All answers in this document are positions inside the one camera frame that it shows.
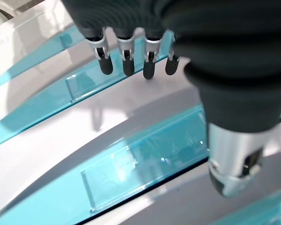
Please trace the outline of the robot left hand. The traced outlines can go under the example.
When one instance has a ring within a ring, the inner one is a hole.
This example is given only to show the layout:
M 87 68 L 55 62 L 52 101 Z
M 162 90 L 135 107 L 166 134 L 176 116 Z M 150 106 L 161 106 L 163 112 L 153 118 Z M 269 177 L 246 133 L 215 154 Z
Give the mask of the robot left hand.
M 209 174 L 224 197 L 243 190 L 261 169 L 263 148 L 281 116 L 281 0 L 65 0 L 101 69 L 112 70 L 103 28 L 120 38 L 143 28 L 146 71 L 152 73 L 157 40 L 175 33 L 167 72 L 179 57 L 200 93 L 207 122 Z

